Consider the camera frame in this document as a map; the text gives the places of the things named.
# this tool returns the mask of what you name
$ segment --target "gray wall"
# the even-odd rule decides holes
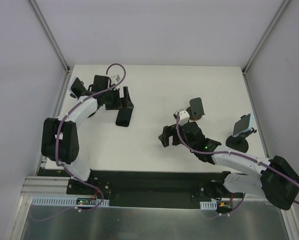
[[[285,157],[299,174],[299,0],[290,4],[247,80],[270,155]]]
[[[68,64],[241,66],[282,0],[37,0]]]
[[[26,175],[34,172],[42,126],[64,79],[26,0],[0,1],[0,240]]]

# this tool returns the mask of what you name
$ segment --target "metal frame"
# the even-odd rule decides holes
[[[52,49],[54,50],[59,62],[61,63],[62,67],[66,71],[66,76],[63,80],[63,84],[61,87],[61,91],[59,94],[59,97],[57,99],[56,106],[53,110],[53,117],[56,117],[59,115],[62,109],[62,105],[65,99],[66,95],[66,90],[67,90],[67,85],[70,81],[72,71],[71,68],[68,66],[48,24],[47,21],[45,20],[36,0],[27,0],[31,9],[33,10],[48,42],[50,43]],[[290,2],[292,0],[283,0],[281,5],[279,6],[277,12],[275,13],[273,19],[269,23],[268,27],[266,28],[264,34],[261,36],[255,50],[253,51],[251,57],[249,58],[248,62],[246,63],[244,69],[243,69],[243,76],[244,76],[244,81],[246,84],[246,89],[248,92],[248,96],[251,101],[251,106],[253,109],[253,112],[255,114],[255,120],[256,124],[258,126],[259,134],[260,134],[260,139],[263,145],[263,150],[265,154],[268,156],[268,149],[266,147],[266,143],[264,141],[264,136],[259,124],[259,118],[258,118],[258,111],[255,106],[255,102],[253,99],[253,95],[251,93],[251,90],[249,88],[248,80],[246,78],[246,74],[248,70],[251,68],[255,58],[257,55],[260,53],[260,50],[266,43],[267,39],[271,35],[273,29],[275,26],[278,24],[280,18],[282,17],[283,13],[286,11],[287,7],[289,6]],[[38,173],[38,170],[40,167],[45,166],[45,157],[42,155],[39,158],[39,163],[37,165],[37,171],[36,174]],[[68,196],[66,194],[67,186],[68,186],[68,181],[69,177],[41,177],[41,176],[29,176],[25,179],[22,191],[20,193],[20,198],[17,203],[17,207],[15,209],[11,226],[9,228],[9,231],[7,233],[7,238],[6,239],[12,239],[12,240],[19,240],[22,236],[23,229],[25,227],[26,223],[26,218],[28,215],[28,211],[30,208],[30,204],[32,202],[32,196]],[[85,195],[71,195],[71,197],[86,197]],[[264,199],[260,199],[259,197],[247,197],[248,201],[264,201]],[[282,216],[284,219],[284,223],[288,232],[288,236],[291,240],[299,240],[299,223],[297,221],[294,207],[289,211],[284,211],[282,210]]]

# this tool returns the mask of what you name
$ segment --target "black stand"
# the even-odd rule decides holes
[[[242,153],[247,153],[249,150],[249,143],[246,138],[256,132],[257,130],[251,128],[247,132],[240,133],[237,137],[229,136],[226,140],[226,146]]]

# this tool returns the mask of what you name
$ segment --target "white tabletop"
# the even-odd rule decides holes
[[[75,65],[72,78],[79,77],[86,87],[94,75],[105,75],[107,65]],[[173,113],[190,106],[190,99],[202,99],[205,115],[197,121],[205,137],[225,144],[235,122],[252,113],[250,99],[239,67],[126,65],[126,79],[134,104],[129,127],[115,125],[118,110],[104,106],[78,129],[79,157],[92,170],[156,172],[233,171],[198,160],[183,145],[164,148],[158,136],[163,127],[175,124]],[[119,66],[109,75],[123,71]],[[62,113],[76,100],[67,91]],[[247,138],[247,153],[264,157],[259,133]],[[57,169],[48,159],[47,169]]]

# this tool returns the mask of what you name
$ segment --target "gray floor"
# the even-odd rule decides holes
[[[31,206],[43,219],[64,209]],[[103,207],[88,213],[66,212],[43,222],[26,221],[22,239],[34,240],[288,240],[281,211],[245,201],[230,217],[214,211]]]

